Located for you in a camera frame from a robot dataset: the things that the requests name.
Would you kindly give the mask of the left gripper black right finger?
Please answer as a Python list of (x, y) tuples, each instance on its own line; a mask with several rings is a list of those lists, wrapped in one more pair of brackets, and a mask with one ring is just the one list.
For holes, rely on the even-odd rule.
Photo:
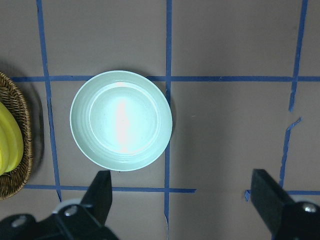
[(264, 169), (252, 171), (250, 199), (272, 233), (280, 231), (285, 208), (295, 204), (295, 201)]

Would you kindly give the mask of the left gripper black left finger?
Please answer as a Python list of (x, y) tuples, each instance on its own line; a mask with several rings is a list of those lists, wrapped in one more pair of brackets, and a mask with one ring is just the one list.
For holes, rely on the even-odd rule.
[(87, 208), (101, 225), (106, 223), (112, 206), (112, 180), (109, 170), (101, 170), (96, 174), (80, 204)]

